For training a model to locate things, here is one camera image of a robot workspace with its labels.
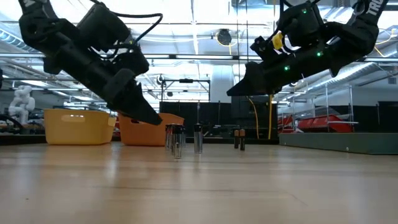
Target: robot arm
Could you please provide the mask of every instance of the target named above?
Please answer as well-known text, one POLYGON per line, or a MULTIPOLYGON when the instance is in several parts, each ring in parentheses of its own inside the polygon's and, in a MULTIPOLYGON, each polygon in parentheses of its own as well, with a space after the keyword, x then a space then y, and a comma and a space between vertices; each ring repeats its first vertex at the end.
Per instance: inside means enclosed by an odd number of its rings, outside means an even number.
POLYGON ((228 90, 229 96, 275 94, 284 85, 326 69, 336 76, 343 66, 372 52, 379 34, 377 22, 388 0, 359 0, 347 24, 324 23, 317 2, 283 11, 281 1, 277 32, 267 40, 258 37, 251 46, 263 62, 247 63, 244 78, 228 90), (286 36, 300 48, 286 48, 286 36))
MULTIPOLYGON (((19 0, 19 4, 23 13, 19 19, 22 39, 45 55, 45 72, 58 74, 64 70, 104 99, 111 110, 143 122, 160 124, 162 120, 146 102, 141 84, 135 80, 149 69, 137 44, 140 38, 133 44, 122 44, 131 38, 129 29, 118 18, 126 15, 111 12, 97 1, 74 26, 56 16, 50 0, 19 0), (121 48, 127 48, 127 52, 116 56, 121 48), (110 57, 98 53, 111 49, 115 52, 110 57)), ((151 28, 162 19, 161 14, 144 16, 160 17, 151 28)))

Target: plastic tub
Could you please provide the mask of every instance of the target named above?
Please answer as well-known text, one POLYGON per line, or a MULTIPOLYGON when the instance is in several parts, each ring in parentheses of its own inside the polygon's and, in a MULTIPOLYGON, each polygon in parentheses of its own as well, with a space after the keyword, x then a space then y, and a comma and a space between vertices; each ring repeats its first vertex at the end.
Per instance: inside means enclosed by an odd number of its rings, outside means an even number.
POLYGON ((173 114, 160 113, 160 125, 133 123, 131 118, 119 114, 120 135, 123 144, 128 146, 164 146, 166 124, 184 124, 184 119, 173 114))
POLYGON ((45 138, 49 144, 99 145, 112 140, 116 118, 102 111, 44 110, 45 138))

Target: wooden floor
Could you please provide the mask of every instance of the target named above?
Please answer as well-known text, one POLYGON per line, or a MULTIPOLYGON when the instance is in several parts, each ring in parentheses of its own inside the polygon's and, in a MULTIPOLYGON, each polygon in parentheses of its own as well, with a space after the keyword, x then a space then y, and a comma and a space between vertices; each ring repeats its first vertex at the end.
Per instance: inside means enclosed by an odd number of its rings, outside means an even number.
POLYGON ((282 146, 1 146, 1 224, 389 224, 398 157, 282 146))

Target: ceiling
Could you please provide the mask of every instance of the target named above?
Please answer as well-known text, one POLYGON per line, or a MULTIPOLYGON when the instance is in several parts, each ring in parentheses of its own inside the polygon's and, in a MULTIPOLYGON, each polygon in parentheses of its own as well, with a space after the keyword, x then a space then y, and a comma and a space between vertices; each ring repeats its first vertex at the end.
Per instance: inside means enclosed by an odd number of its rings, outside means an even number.
MULTIPOLYGON (((269 36, 274 28, 274 22, 279 18, 279 7, 272 5, 273 1, 265 0, 146 0, 136 4, 131 0, 102 0, 112 11, 125 14, 152 14, 161 12, 164 19, 160 25, 152 30, 141 40, 141 47, 144 54, 190 54, 190 55, 253 55, 256 54, 249 49, 254 39, 260 35, 269 36), (233 46, 225 47, 217 43, 215 35, 220 29, 229 29, 233 38, 233 46)), ((298 4, 304 1, 290 1, 298 4)), ((320 1, 318 3, 321 15, 329 21, 346 22, 352 14, 352 9, 347 5, 349 1, 320 1)), ((53 8, 58 17, 66 18, 71 22, 78 23, 87 10, 93 5, 89 0, 56 0, 52 1, 53 8)), ((382 49, 396 42, 394 27, 396 25, 396 11, 384 11, 380 20, 381 29, 379 42, 388 40, 388 43, 379 45, 382 49)), ((0 30, 12 34, 13 37, 21 38, 18 26, 18 19, 21 16, 21 9, 18 1, 7 1, 0 8, 0 30)), ((133 36, 138 36, 144 32, 156 19, 126 19, 122 18, 128 27, 132 29, 133 36)), ((0 53, 27 53, 0 41, 0 53)), ((376 51, 372 53, 374 57, 382 57, 376 51)), ((6 75, 17 78, 46 78, 54 79, 53 82, 45 82, 45 85, 59 89, 81 89, 85 88, 78 83, 74 83, 72 78, 66 73, 61 73, 56 77, 44 73, 42 61, 37 58, 0 58, 0 67, 5 68, 6 75)), ((137 79, 143 84, 144 89, 155 90, 153 93, 144 93, 145 98, 156 108, 159 106, 160 95, 156 91, 160 90, 160 85, 156 82, 159 75, 164 78, 180 79, 192 78, 208 80, 213 75, 213 67, 219 64, 233 66, 235 80, 243 77, 245 72, 242 61, 223 61, 219 60, 171 60, 155 59, 149 60, 149 72, 139 76, 137 79)), ((308 86, 331 77, 328 73, 321 73, 305 79, 295 88, 284 87, 285 91, 305 90, 308 86)), ((169 90, 174 91, 173 97, 169 100, 205 100, 207 99, 206 89, 208 86, 201 86, 198 83, 181 84, 174 83, 169 90), (191 92, 181 92, 179 90, 191 90, 191 92)), ((95 95, 89 91, 53 91, 54 94, 64 98, 66 101, 78 100, 70 96, 79 96, 83 101, 93 99, 99 101, 95 95)), ((280 95, 286 98, 289 94, 280 95)))

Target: yellow plastic bin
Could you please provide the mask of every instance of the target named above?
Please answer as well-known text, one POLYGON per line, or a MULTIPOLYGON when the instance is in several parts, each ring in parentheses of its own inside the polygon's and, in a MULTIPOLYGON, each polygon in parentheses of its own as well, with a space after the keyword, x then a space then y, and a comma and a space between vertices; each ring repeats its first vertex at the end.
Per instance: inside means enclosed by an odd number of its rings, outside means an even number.
POLYGON ((116 118, 102 111, 44 110, 45 138, 49 144, 99 145, 112 140, 116 118))

